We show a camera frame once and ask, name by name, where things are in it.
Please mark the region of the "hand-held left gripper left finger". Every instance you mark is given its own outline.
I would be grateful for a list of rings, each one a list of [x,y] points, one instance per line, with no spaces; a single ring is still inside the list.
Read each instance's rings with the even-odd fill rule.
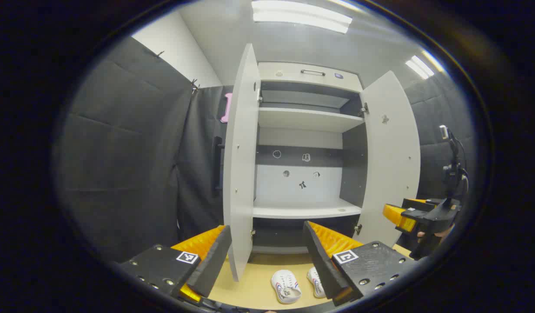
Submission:
[[[231,243],[230,226],[219,225],[172,247],[155,244],[120,268],[172,298],[201,303],[212,291]]]

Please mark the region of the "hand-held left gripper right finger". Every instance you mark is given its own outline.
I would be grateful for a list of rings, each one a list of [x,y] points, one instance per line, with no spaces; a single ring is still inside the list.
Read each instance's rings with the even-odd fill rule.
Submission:
[[[405,281],[418,264],[378,240],[360,243],[311,221],[303,224],[303,239],[335,306],[380,297]]]

